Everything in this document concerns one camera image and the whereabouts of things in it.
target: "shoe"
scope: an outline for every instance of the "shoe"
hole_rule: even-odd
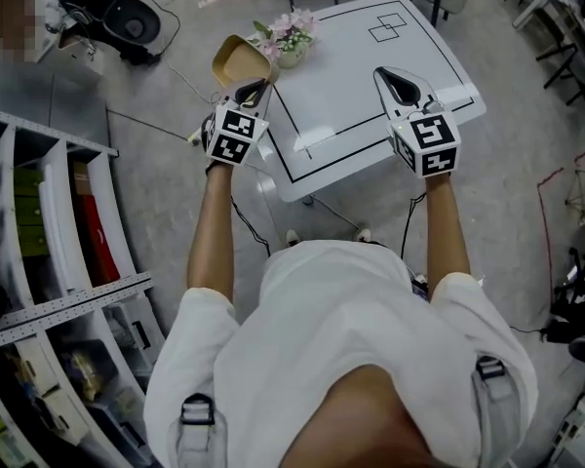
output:
[[[359,229],[353,237],[353,241],[356,243],[370,243],[371,242],[371,230],[370,229]]]
[[[301,238],[296,231],[290,229],[286,232],[286,245],[287,248],[292,248],[294,245],[298,245],[301,242]]]

